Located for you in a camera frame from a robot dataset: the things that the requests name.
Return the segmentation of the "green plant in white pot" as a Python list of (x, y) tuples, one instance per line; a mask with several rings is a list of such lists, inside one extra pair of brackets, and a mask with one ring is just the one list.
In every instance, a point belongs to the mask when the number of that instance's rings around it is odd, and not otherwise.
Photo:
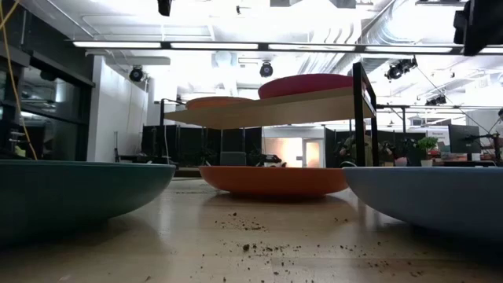
[(421, 150), (420, 164), (422, 167), (433, 166), (433, 160), (429, 156), (429, 153), (436, 149), (437, 143), (438, 139), (436, 137), (424, 137), (417, 142), (417, 146)]

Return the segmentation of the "dark background monitor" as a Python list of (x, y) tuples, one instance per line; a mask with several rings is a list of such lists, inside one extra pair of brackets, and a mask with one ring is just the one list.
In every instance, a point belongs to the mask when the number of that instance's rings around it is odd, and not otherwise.
[(452, 153), (481, 153), (479, 128), (476, 126), (449, 125), (450, 151)]

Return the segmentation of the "red plate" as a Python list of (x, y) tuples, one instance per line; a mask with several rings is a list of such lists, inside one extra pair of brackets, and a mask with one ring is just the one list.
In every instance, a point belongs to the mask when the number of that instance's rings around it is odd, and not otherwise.
[(203, 166), (201, 177), (222, 191), (275, 197), (318, 197), (348, 188), (340, 168)]

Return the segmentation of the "pink plate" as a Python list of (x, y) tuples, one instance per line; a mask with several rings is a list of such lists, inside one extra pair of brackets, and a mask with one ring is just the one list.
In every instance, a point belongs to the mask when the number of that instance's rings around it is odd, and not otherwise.
[(258, 89), (261, 99), (353, 86), (353, 78), (337, 74), (304, 74), (275, 79)]

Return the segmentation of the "dark green plate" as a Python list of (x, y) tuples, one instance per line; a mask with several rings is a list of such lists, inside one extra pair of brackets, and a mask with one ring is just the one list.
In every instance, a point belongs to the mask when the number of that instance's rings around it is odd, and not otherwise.
[(137, 210), (175, 171), (168, 164), (0, 160), (0, 246)]

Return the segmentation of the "black room partition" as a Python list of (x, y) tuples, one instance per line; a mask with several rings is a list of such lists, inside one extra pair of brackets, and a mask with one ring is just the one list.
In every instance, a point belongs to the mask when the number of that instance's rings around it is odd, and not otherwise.
[(222, 152), (243, 152), (251, 164), (262, 152), (262, 141), (260, 127), (216, 130), (179, 125), (145, 126), (141, 152), (182, 167), (219, 165)]

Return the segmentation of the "wooden shelf with black legs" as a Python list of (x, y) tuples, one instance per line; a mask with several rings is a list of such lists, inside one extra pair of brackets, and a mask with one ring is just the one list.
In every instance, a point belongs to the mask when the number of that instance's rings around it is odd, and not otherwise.
[(370, 119), (373, 166), (376, 167), (379, 165), (376, 109), (375, 91), (365, 69), (358, 62), (352, 67), (351, 87), (245, 101), (221, 107), (166, 112), (163, 117), (219, 130), (353, 120), (359, 167), (366, 165), (363, 122)]

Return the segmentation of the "black ceiling spotlight cluster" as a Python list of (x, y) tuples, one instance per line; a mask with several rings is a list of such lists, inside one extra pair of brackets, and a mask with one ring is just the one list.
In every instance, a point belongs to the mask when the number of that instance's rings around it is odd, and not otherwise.
[(389, 80), (396, 80), (401, 78), (406, 73), (418, 66), (417, 59), (401, 59), (389, 65), (389, 69), (385, 72), (384, 76)]

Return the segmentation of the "overhead light bar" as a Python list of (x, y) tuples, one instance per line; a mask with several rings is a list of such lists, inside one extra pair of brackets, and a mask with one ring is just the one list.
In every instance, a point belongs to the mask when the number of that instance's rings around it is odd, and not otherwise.
[(460, 56), (460, 45), (365, 45), (286, 42), (146, 42), (146, 41), (74, 41), (73, 46), (87, 50), (179, 50), (179, 51), (252, 51), (304, 53), (360, 53), (401, 55)]

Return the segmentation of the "peach plate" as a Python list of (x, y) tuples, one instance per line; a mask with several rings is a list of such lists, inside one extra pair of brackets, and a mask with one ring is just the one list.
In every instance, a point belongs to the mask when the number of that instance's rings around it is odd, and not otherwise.
[(248, 101), (252, 100), (243, 97), (200, 97), (187, 101), (185, 104), (185, 109), (194, 110), (199, 108), (214, 108)]

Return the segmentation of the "blue plate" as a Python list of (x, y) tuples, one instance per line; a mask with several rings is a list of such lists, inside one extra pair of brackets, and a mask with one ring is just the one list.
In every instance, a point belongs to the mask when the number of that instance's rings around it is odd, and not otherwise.
[(354, 194), (430, 230), (503, 241), (503, 167), (345, 167)]

